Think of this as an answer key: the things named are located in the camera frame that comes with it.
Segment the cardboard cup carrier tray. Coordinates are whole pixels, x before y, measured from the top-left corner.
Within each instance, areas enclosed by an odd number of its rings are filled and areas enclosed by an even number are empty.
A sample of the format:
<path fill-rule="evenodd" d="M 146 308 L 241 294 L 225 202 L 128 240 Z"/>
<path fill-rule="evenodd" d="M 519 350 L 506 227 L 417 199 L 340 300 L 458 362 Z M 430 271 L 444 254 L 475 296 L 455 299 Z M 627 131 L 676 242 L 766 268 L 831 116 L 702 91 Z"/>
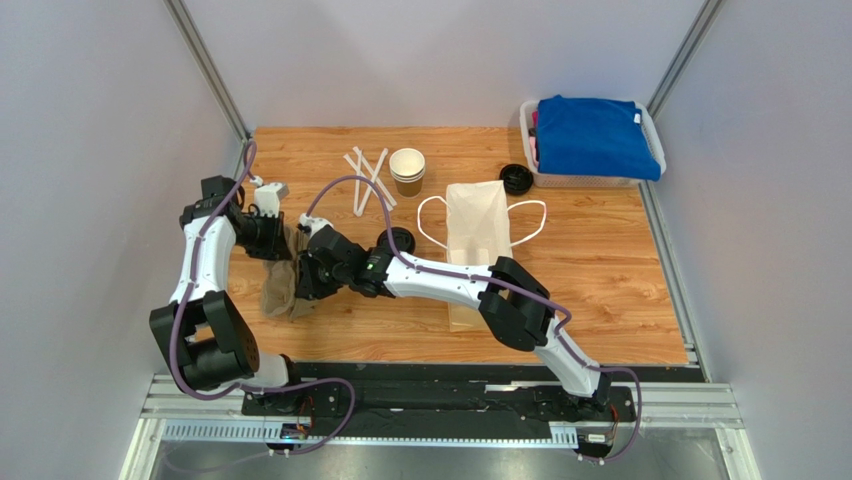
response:
<path fill-rule="evenodd" d="M 270 319 L 293 321 L 315 312 L 316 300 L 296 297 L 298 284 L 298 251 L 306 245 L 306 235 L 290 225 L 284 225 L 284 238 L 290 260 L 265 261 L 266 279 L 262 285 L 260 311 Z"/>

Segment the black plastic cup lid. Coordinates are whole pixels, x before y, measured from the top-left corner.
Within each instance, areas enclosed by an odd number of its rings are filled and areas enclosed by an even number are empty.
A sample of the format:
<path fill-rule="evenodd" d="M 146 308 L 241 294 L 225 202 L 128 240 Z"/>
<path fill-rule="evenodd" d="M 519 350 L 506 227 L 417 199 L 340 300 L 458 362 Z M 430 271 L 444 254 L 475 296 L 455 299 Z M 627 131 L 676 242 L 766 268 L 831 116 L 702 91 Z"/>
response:
<path fill-rule="evenodd" d="M 416 249 L 416 239 L 414 235 L 403 227 L 394 226 L 390 230 L 391 236 L 387 230 L 383 230 L 377 238 L 377 246 L 390 250 L 390 238 L 393 238 L 393 243 L 400 252 L 414 254 Z"/>

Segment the stack of paper cups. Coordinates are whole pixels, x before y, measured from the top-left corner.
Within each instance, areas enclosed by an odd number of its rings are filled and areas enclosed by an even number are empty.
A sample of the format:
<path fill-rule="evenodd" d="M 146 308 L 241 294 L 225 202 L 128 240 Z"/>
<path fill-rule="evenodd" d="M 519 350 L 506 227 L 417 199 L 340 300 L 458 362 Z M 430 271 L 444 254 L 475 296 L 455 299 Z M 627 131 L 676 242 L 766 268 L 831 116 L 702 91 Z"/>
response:
<path fill-rule="evenodd" d="M 390 174 L 397 192 L 404 198 L 417 197 L 423 188 L 426 170 L 424 155 L 413 148 L 395 151 L 389 162 Z"/>

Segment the brown paper bag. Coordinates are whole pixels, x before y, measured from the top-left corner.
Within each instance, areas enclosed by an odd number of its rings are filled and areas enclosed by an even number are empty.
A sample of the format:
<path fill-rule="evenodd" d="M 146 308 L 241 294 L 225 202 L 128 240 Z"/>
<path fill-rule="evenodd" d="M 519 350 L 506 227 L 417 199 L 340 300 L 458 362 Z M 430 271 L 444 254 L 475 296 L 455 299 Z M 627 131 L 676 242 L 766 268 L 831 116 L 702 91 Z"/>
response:
<path fill-rule="evenodd" d="M 453 265 L 493 265 L 498 257 L 512 256 L 512 248 L 537 236 L 547 219 L 547 205 L 541 200 L 526 200 L 509 205 L 504 182 L 493 180 L 478 183 L 454 183 L 447 186 L 443 196 L 424 199 L 417 208 L 433 200 L 444 204 L 446 239 L 439 241 L 424 230 L 417 221 L 421 235 L 446 252 L 446 261 Z M 519 206 L 539 205 L 542 216 L 538 228 L 524 238 L 510 238 L 509 212 Z"/>

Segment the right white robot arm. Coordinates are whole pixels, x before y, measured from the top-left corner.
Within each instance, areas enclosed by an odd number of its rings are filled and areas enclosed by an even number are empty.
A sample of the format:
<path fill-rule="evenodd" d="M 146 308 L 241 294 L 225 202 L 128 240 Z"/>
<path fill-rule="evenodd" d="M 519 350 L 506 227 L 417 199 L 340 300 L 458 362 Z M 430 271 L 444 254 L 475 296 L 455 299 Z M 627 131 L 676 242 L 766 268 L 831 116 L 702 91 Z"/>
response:
<path fill-rule="evenodd" d="M 364 297 L 425 298 L 477 312 L 493 337 L 532 352 L 582 407 L 605 411 L 611 381 L 566 334 L 568 311 L 517 261 L 452 265 L 401 252 L 391 239 L 364 249 L 326 222 L 304 220 L 308 237 L 298 255 L 296 295 L 320 300 L 346 287 Z"/>

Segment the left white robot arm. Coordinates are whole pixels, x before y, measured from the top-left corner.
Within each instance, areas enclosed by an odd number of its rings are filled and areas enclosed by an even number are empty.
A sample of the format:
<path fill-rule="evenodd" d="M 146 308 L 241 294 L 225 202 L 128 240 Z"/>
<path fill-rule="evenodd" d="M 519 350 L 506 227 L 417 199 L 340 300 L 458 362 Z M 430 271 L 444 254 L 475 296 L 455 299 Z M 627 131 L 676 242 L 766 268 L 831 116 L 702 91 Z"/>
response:
<path fill-rule="evenodd" d="M 169 303 L 151 312 L 151 332 L 173 378 L 194 395 L 283 387 L 290 380 L 287 358 L 259 349 L 227 285 L 236 246 L 254 259 L 291 259 L 280 211 L 289 189 L 258 184 L 249 207 L 234 179 L 206 178 L 201 189 L 201 199 L 179 218 L 186 241 L 181 275 Z"/>

